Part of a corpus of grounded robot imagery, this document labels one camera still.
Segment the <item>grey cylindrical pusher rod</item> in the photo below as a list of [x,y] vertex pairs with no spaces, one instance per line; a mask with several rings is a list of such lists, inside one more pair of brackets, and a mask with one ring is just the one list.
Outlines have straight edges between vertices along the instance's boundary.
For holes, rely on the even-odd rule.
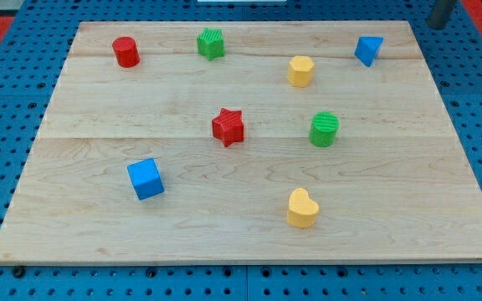
[[457,0],[435,0],[427,17],[427,26],[434,30],[444,29],[454,11]]

